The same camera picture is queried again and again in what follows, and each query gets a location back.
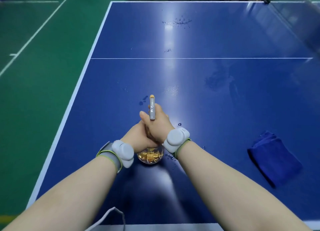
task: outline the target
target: yellow object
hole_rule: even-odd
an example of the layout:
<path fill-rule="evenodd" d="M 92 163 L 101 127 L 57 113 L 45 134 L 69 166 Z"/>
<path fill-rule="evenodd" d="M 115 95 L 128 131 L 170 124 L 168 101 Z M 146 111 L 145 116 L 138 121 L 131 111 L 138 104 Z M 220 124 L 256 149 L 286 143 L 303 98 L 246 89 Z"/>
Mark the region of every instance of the yellow object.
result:
<path fill-rule="evenodd" d="M 12 222 L 18 215 L 0 215 L 0 224 L 8 224 Z"/>

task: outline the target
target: amber liquid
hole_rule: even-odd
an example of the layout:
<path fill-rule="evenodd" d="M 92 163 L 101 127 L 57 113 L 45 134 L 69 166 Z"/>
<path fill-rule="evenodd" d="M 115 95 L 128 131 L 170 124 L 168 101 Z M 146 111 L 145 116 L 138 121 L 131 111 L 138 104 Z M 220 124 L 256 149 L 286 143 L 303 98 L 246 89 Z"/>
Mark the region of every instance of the amber liquid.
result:
<path fill-rule="evenodd" d="M 163 157 L 163 147 L 147 148 L 137 154 L 140 161 L 146 164 L 155 164 L 159 162 Z"/>

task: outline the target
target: gray wrist strap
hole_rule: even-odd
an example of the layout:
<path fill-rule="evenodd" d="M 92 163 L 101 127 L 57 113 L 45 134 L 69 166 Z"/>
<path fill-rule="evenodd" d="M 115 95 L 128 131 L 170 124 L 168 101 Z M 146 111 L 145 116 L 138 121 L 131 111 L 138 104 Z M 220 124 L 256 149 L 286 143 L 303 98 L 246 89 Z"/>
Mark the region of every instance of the gray wrist strap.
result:
<path fill-rule="evenodd" d="M 98 156 L 105 156 L 105 157 L 109 158 L 115 164 L 117 172 L 120 170 L 121 163 L 120 163 L 118 157 L 114 153 L 112 153 L 112 152 L 102 152 Z"/>

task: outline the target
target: wearable wrist device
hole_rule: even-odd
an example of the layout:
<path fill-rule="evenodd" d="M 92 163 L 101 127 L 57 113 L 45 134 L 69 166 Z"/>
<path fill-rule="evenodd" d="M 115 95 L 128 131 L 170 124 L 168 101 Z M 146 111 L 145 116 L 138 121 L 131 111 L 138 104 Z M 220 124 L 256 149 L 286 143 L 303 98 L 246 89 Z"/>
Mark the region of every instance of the wearable wrist device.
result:
<path fill-rule="evenodd" d="M 171 130 L 163 146 L 170 153 L 175 153 L 178 148 L 186 141 L 190 140 L 190 133 L 183 127 Z"/>
<path fill-rule="evenodd" d="M 122 166 L 129 168 L 134 162 L 132 146 L 121 140 L 116 140 L 114 143 L 107 142 L 98 152 L 97 156 L 100 155 L 109 158 L 115 164 L 117 173 L 120 172 Z"/>

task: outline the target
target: forearm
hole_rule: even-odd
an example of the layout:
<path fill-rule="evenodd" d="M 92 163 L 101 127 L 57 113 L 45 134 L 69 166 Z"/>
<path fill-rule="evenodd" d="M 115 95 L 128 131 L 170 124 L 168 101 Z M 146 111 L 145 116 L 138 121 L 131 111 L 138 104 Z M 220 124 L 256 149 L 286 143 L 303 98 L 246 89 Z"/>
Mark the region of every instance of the forearm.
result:
<path fill-rule="evenodd" d="M 93 221 L 116 176 L 101 156 L 56 184 L 5 230 L 85 230 Z"/>
<path fill-rule="evenodd" d="M 178 160 L 225 230 L 310 230 L 266 189 L 194 142 L 182 146 Z"/>

